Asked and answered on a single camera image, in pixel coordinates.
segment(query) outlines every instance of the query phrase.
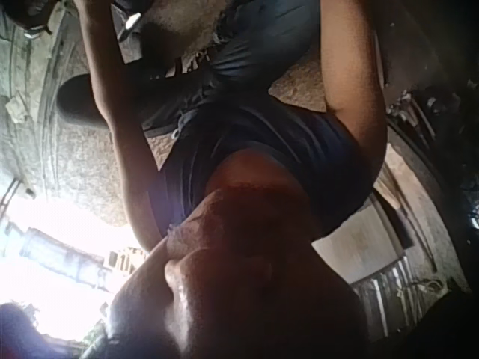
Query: nose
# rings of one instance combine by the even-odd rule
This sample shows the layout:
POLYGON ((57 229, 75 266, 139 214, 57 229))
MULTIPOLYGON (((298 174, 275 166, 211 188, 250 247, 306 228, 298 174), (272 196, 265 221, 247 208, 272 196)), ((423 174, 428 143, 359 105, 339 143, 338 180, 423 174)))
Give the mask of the nose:
POLYGON ((263 304, 272 263, 264 257, 203 249, 170 261, 165 278, 174 293, 177 321, 225 328, 232 322, 238 325, 263 304))
POLYGON ((165 267, 166 282, 173 292, 180 287, 248 286, 261 289, 272 279, 272 264, 265 257, 242 257, 222 249, 201 249, 165 267))

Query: neck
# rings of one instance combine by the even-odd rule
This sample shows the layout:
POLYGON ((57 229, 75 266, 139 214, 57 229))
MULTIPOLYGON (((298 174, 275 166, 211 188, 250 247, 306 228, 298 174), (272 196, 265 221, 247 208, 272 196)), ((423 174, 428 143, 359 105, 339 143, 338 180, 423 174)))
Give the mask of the neck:
POLYGON ((286 168, 254 150, 241 150, 224 160, 210 177, 205 197, 214 191, 245 186, 277 188, 308 199, 301 185, 286 168))

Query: metal bar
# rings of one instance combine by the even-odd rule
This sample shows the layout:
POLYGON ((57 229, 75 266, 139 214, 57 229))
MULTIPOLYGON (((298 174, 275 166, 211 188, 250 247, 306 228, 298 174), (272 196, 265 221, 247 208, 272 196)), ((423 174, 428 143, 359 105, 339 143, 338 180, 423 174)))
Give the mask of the metal bar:
POLYGON ((381 289, 379 288, 379 283, 376 279, 373 279, 373 283, 374 283, 374 289, 376 290, 376 297, 377 297, 377 302, 379 305, 379 312, 381 313, 381 322, 382 322, 382 329, 384 330, 384 336, 389 337, 388 321, 386 319, 384 302, 382 301, 381 289))
POLYGON ((407 296, 409 298, 409 303, 410 303, 410 307, 411 307, 412 320, 414 320, 414 323, 417 324, 419 318, 418 318, 418 314, 416 313, 416 301, 412 297, 412 290, 411 290, 411 286, 410 286, 411 282, 408 280, 408 277, 406 275, 406 271, 404 270, 403 263, 400 261, 398 264, 399 264, 399 270, 400 270, 401 274, 403 275, 404 282, 406 284, 406 292, 407 292, 407 296))
POLYGON ((399 288, 399 290, 401 291, 400 300, 401 300, 401 305, 403 306, 404 319, 406 320, 406 327, 409 327, 410 326, 409 314, 407 310, 406 300, 404 299, 404 290, 403 290, 404 287, 403 287, 403 284, 401 283, 401 279, 399 277, 399 273, 397 273, 396 267, 392 269, 392 273, 394 274, 394 277, 396 278, 397 288, 399 288))

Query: leg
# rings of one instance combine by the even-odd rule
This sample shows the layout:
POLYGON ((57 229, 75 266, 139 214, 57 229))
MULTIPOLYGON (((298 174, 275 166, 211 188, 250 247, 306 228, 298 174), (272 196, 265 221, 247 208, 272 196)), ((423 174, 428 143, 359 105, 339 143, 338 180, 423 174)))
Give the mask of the leg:
MULTIPOLYGON (((136 89, 137 118, 147 137, 173 132, 183 112, 206 96, 207 71, 197 70, 173 78, 164 78, 161 70, 148 68, 143 60, 127 65, 129 83, 136 89)), ((75 76, 57 92, 60 118, 73 125, 108 129, 95 104, 88 74, 75 76)))
POLYGON ((230 89, 268 89, 310 48, 320 29, 319 0, 254 0, 238 7, 234 38, 212 61, 230 89))

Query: man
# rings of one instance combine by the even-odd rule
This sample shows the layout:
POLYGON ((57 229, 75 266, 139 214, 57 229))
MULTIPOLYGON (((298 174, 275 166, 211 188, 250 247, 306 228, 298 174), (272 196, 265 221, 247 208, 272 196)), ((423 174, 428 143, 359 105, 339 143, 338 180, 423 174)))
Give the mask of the man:
POLYGON ((176 85, 158 92, 174 108, 165 112, 180 116, 158 172, 109 3, 76 0, 126 213, 150 252, 116 296, 108 338, 90 358, 364 354, 361 305, 311 242, 364 203, 385 154, 365 0, 243 2, 232 40, 184 77, 183 97, 172 106, 176 85), (267 93, 319 27, 326 114, 267 93))

